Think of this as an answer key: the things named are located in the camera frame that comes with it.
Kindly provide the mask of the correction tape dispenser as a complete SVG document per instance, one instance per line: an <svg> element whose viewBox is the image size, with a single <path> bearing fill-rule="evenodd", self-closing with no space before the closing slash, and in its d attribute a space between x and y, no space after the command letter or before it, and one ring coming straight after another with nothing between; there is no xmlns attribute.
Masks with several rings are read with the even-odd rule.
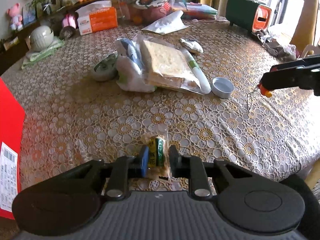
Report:
<svg viewBox="0 0 320 240"><path fill-rule="evenodd" d="M115 67L117 53L109 54L91 69L91 77L95 81L104 82L114 79L118 71Z"/></svg>

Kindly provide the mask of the picture frame with plant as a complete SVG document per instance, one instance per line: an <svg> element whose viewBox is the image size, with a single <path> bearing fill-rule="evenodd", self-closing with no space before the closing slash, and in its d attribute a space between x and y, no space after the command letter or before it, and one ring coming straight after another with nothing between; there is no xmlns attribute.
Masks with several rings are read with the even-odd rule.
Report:
<svg viewBox="0 0 320 240"><path fill-rule="evenodd" d="M61 0L39 0L36 3L37 18L48 16L61 8Z"/></svg>

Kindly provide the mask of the orange tissue box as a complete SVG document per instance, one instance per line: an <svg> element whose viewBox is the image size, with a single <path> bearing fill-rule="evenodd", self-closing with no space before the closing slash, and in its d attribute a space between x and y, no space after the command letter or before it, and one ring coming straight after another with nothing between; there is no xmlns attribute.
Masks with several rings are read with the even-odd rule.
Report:
<svg viewBox="0 0 320 240"><path fill-rule="evenodd" d="M110 0L90 3L75 12L81 36L118 27L117 10Z"/></svg>

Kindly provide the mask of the pink plush doll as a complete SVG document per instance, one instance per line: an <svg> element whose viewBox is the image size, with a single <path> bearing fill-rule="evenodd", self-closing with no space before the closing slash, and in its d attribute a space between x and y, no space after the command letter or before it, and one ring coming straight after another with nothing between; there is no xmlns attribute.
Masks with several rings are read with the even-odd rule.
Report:
<svg viewBox="0 0 320 240"><path fill-rule="evenodd" d="M23 28L23 17L20 11L20 3L16 3L7 10L7 15L11 18L10 29L11 31L19 31Z"/></svg>

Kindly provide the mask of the green orange mini appliance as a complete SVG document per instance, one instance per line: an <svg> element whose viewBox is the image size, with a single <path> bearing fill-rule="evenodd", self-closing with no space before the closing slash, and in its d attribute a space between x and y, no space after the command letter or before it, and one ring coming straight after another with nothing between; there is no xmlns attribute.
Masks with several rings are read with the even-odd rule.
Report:
<svg viewBox="0 0 320 240"><path fill-rule="evenodd" d="M226 19L230 25L237 25L249 32L267 30L272 9L256 0L228 0Z"/></svg>

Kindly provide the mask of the folded green cloth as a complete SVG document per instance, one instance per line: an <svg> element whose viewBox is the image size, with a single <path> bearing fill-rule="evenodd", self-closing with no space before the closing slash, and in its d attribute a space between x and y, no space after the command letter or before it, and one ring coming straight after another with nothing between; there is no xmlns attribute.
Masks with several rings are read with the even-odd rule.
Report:
<svg viewBox="0 0 320 240"><path fill-rule="evenodd" d="M38 52L35 52L33 50L27 52L21 65L21 69L25 69L27 66L31 66L41 61L42 59L53 55L59 48L63 47L64 45L65 42L63 40L54 36L53 42L48 48Z"/></svg>

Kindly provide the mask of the green white tube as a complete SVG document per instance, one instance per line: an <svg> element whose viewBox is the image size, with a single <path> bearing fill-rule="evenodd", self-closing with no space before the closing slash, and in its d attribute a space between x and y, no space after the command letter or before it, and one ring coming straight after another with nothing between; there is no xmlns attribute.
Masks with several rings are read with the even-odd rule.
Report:
<svg viewBox="0 0 320 240"><path fill-rule="evenodd" d="M202 69L199 67L199 65L195 61L194 57L185 48L180 48L180 51L184 55L193 74L196 76L196 78L200 82L201 89L198 90L197 93L200 93L203 95L209 94L212 91L210 83L209 83L208 79L206 78L205 74L203 73Z"/></svg>

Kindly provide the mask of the grey-green round ceramic pot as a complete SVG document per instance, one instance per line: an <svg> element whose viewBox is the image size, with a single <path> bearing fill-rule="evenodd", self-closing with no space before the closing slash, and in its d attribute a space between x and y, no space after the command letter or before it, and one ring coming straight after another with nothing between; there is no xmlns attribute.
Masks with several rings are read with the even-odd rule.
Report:
<svg viewBox="0 0 320 240"><path fill-rule="evenodd" d="M53 42L54 32L46 25L34 29L30 35L30 46L33 51L43 51Z"/></svg>

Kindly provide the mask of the pink toy suitcase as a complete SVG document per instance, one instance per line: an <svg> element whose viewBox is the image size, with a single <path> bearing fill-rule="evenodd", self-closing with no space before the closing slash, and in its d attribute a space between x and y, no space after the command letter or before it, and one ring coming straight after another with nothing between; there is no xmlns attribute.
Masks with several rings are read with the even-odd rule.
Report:
<svg viewBox="0 0 320 240"><path fill-rule="evenodd" d="M65 18L62 20L62 27L73 27L76 29L76 19L72 14L67 14Z"/></svg>

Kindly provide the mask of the stack of coloured folders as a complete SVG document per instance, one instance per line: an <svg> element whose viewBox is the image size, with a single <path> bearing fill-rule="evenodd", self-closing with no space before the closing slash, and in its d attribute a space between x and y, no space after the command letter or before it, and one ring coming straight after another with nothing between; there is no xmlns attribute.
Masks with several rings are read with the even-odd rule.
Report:
<svg viewBox="0 0 320 240"><path fill-rule="evenodd" d="M218 11L206 4L201 3L186 3L177 2L172 5L172 11L182 11L183 19L188 20L214 20L215 16L218 14Z"/></svg>

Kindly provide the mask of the red basket of fruit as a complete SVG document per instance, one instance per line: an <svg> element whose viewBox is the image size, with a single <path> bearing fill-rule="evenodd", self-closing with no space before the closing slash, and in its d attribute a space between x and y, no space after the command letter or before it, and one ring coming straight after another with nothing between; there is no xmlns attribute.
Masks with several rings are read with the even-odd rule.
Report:
<svg viewBox="0 0 320 240"><path fill-rule="evenodd" d="M171 7L175 0L159 0L159 2L155 1L155 5L152 5L150 0L142 1L149 2L149 4L138 4L140 0L118 0L123 18L135 25L153 23L172 12Z"/></svg>

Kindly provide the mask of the small green snack packet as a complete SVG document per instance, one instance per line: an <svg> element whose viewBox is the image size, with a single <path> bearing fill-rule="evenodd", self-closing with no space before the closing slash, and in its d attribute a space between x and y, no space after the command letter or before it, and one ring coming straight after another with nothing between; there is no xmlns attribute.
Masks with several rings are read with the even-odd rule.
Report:
<svg viewBox="0 0 320 240"><path fill-rule="evenodd" d="M148 137L146 145L149 148L147 177L169 178L169 146L165 135L158 134Z"/></svg>

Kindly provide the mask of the red cardboard shoe box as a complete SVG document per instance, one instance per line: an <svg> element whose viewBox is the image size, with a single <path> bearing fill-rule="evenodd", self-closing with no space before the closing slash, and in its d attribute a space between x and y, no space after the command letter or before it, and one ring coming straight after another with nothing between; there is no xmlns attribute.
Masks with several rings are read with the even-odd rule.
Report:
<svg viewBox="0 0 320 240"><path fill-rule="evenodd" d="M12 203L21 190L20 150L25 111L1 81L1 217L14 219Z"/></svg>

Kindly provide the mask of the bagged bread slice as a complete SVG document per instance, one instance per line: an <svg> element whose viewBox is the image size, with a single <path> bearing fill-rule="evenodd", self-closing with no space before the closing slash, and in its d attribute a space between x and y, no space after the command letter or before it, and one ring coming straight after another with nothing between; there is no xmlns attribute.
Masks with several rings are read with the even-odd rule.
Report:
<svg viewBox="0 0 320 240"><path fill-rule="evenodd" d="M193 93L201 89L180 48L162 39L140 34L134 41L144 63L147 84Z"/></svg>

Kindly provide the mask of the lace tablecloth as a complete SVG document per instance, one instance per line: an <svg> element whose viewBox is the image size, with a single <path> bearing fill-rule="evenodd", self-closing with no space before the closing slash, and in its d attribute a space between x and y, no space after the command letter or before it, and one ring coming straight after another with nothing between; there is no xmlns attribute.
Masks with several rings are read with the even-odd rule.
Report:
<svg viewBox="0 0 320 240"><path fill-rule="evenodd" d="M199 42L195 57L208 80L225 77L232 96L158 89L130 93L115 81L97 82L91 68L115 50L118 38L133 38L134 25L120 25L67 40L56 53L2 79L24 108L21 183L29 187L91 159L112 162L138 153L143 135L162 125L182 154L211 162L223 158L274 180L319 159L319 97L297 88L258 94L251 111L247 94L277 63L259 43L225 22L188 22L165 40Z"/></svg>

